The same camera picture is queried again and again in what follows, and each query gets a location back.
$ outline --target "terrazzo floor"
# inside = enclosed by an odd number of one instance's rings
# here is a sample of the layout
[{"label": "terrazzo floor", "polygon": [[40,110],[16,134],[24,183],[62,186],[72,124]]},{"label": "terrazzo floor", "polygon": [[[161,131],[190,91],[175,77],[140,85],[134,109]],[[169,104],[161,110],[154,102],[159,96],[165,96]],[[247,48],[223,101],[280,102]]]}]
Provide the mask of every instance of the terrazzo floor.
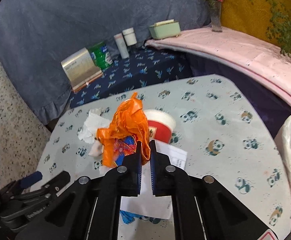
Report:
[{"label": "terrazzo floor", "polygon": [[36,170],[50,135],[15,90],[0,62],[0,188]]}]

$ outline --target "white paper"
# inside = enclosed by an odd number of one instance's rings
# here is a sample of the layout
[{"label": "white paper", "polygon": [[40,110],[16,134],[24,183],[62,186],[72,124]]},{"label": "white paper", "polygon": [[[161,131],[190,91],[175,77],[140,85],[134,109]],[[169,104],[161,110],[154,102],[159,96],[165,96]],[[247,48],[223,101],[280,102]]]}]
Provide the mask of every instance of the white paper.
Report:
[{"label": "white paper", "polygon": [[[157,152],[166,154],[172,165],[184,170],[187,152],[156,140]],[[170,219],[172,216],[171,197],[152,195],[150,162],[142,166],[141,192],[138,197],[122,197],[121,210],[147,217]]]},{"label": "white paper", "polygon": [[85,120],[82,130],[78,132],[79,140],[92,144],[95,141],[96,130],[99,127],[109,127],[111,121],[101,117],[100,114],[100,108],[91,109],[89,111],[89,116]]}]

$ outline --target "jar lid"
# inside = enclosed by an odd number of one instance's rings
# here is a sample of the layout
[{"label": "jar lid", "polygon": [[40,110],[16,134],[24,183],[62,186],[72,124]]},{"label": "jar lid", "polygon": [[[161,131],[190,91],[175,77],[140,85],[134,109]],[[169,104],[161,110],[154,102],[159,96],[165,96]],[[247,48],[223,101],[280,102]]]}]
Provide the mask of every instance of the jar lid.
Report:
[{"label": "jar lid", "polygon": [[128,29],[122,31],[123,35],[128,35],[128,34],[131,34],[131,33],[134,33],[134,29],[133,28],[128,28]]},{"label": "jar lid", "polygon": [[115,38],[115,39],[123,38],[122,33],[118,33],[118,34],[114,35],[113,38]]}]

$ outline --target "paper cup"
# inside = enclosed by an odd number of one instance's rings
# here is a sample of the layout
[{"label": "paper cup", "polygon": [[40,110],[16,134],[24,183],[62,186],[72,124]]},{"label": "paper cup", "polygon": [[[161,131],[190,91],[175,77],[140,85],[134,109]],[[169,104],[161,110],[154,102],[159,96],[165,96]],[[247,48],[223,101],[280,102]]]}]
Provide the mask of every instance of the paper cup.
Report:
[{"label": "paper cup", "polygon": [[149,109],[143,111],[148,119],[150,141],[156,139],[165,143],[170,142],[176,122],[173,117],[159,110]]}]

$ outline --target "blue patterned bedsheet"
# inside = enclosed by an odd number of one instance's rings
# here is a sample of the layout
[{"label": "blue patterned bedsheet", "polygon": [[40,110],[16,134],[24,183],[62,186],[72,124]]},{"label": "blue patterned bedsheet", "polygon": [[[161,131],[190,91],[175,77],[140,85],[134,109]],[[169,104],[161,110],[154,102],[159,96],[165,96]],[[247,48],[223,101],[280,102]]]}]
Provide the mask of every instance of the blue patterned bedsheet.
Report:
[{"label": "blue patterned bedsheet", "polygon": [[184,53],[156,49],[138,50],[137,54],[130,55],[128,59],[114,60],[102,77],[77,94],[72,92],[70,108],[133,89],[192,76]]}]

